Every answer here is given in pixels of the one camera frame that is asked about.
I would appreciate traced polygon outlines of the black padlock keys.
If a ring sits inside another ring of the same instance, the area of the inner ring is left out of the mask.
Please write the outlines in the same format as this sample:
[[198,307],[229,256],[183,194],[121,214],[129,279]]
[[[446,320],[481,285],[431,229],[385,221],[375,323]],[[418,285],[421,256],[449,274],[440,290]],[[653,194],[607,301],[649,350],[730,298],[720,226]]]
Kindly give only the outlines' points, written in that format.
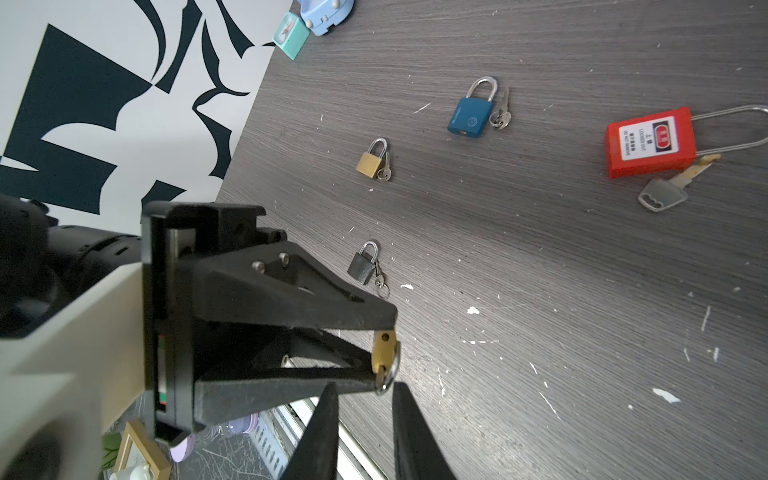
[[387,285],[386,276],[381,269],[379,261],[376,261],[374,266],[374,283],[377,295],[380,298],[387,300],[390,295],[390,289]]

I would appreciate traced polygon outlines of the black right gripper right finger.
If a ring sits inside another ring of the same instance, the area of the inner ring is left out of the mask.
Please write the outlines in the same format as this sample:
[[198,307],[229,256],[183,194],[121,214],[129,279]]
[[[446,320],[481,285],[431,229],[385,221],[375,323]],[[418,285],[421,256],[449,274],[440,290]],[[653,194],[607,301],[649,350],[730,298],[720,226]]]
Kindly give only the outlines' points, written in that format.
[[414,396],[404,382],[394,384],[392,420],[397,479],[456,480]]

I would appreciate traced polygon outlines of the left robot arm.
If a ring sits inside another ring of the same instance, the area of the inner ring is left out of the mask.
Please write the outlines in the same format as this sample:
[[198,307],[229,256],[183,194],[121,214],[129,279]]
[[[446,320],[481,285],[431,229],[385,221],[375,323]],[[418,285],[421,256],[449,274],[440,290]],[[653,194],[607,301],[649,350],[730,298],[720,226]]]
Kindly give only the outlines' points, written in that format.
[[170,444],[314,397],[383,393],[397,374],[396,307],[345,282],[264,208],[153,201],[140,236],[62,226],[1,199],[1,335],[22,338],[118,267],[142,265],[149,427]]

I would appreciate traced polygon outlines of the light blue alarm clock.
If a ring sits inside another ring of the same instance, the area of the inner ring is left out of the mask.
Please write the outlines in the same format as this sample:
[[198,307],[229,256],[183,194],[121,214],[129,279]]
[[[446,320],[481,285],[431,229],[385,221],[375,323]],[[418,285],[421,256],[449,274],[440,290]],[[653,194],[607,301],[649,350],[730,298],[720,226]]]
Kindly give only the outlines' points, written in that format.
[[350,15],[354,0],[299,0],[300,16],[316,36],[325,35]]

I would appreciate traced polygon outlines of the blue padlock keys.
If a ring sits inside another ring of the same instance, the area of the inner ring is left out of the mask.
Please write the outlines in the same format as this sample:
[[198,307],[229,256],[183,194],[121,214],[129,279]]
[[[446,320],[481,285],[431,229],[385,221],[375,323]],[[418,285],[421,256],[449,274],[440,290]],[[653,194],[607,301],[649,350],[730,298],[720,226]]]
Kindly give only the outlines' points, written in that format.
[[511,88],[507,87],[504,91],[500,108],[491,114],[489,117],[489,123],[497,130],[506,128],[512,119],[512,114],[509,108]]

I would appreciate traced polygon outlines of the brass padlock keys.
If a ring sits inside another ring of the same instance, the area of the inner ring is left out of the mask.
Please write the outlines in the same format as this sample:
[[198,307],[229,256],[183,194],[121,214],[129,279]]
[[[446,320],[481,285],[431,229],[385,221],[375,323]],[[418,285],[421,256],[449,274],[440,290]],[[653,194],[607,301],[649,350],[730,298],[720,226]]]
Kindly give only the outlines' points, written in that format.
[[392,177],[392,170],[391,170],[391,153],[389,151],[386,152],[384,158],[383,158],[383,164],[380,168],[380,170],[376,174],[377,179],[381,181],[389,181]]

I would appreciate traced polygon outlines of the blue padlock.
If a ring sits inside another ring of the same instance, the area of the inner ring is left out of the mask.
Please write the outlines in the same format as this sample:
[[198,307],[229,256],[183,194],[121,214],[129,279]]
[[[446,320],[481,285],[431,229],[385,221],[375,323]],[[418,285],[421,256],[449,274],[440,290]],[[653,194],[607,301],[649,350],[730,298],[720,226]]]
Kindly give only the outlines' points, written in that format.
[[[474,97],[475,90],[482,84],[490,86],[486,98]],[[459,100],[455,111],[447,125],[447,130],[456,135],[478,138],[483,133],[494,106],[498,91],[498,81],[492,76],[484,76],[475,80],[463,98]]]

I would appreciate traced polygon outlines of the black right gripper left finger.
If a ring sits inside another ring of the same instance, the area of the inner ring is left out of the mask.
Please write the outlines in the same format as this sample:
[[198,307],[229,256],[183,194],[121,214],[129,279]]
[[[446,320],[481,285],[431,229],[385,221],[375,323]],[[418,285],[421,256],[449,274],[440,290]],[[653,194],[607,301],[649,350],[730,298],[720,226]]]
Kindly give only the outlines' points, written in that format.
[[329,383],[319,397],[282,480],[334,480],[337,477],[338,413],[338,390],[334,383]]

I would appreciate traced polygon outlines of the small black padlock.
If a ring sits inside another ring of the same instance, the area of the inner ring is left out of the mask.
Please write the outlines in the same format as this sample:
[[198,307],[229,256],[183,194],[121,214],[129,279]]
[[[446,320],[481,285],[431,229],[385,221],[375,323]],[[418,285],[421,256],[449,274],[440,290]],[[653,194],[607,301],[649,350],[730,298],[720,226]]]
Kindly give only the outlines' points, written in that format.
[[347,269],[350,277],[362,285],[367,285],[374,274],[379,257],[379,245],[375,240],[366,241],[353,256]]

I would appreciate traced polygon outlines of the green small clock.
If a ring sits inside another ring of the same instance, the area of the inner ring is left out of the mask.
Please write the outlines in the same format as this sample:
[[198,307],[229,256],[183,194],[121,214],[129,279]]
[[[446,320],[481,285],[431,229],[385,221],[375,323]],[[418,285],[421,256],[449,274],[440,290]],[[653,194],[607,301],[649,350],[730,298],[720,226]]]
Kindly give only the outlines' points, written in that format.
[[297,15],[287,12],[273,35],[273,42],[283,53],[295,60],[310,35],[310,29]]

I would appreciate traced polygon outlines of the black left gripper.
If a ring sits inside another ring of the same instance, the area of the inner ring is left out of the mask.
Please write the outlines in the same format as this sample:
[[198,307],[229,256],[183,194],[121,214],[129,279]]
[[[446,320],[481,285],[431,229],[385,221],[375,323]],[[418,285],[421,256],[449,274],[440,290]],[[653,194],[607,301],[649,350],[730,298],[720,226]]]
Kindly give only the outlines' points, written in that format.
[[[144,421],[168,446],[201,425],[318,397],[329,383],[341,394],[375,390],[371,353],[315,329],[391,330],[397,307],[294,242],[258,245],[287,237],[258,225],[265,214],[262,206],[233,203],[143,208]],[[315,329],[246,341],[197,379],[235,331],[202,320]]]

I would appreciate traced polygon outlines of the purple round disc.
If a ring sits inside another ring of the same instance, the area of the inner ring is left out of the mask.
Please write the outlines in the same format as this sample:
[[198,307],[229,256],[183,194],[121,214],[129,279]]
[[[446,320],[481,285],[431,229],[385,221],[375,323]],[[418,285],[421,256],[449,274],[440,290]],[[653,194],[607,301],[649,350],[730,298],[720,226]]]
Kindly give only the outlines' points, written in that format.
[[256,429],[258,420],[259,414],[254,413],[191,433],[176,446],[170,448],[171,460],[174,463],[181,463],[187,460],[195,451],[201,451],[204,447],[217,440],[250,434]]

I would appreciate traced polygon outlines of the red safety padlock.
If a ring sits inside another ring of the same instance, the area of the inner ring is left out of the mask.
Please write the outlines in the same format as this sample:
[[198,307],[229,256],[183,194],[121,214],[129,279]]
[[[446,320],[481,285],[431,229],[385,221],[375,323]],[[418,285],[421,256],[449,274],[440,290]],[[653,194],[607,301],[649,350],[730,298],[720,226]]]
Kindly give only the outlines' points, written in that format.
[[744,112],[766,113],[765,105],[745,105],[699,115],[688,107],[635,119],[614,122],[604,135],[608,176],[631,177],[690,167],[694,160],[763,146],[765,138],[725,147],[700,150],[696,146],[694,123]]

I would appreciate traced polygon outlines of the small brass padlock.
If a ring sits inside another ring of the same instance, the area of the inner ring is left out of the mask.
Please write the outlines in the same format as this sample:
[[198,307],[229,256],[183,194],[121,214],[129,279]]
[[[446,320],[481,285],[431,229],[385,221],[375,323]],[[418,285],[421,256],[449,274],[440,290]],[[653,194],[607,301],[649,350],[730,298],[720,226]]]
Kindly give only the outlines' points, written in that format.
[[373,338],[371,364],[373,373],[377,376],[383,368],[393,363],[394,347],[398,342],[394,329],[376,331]]

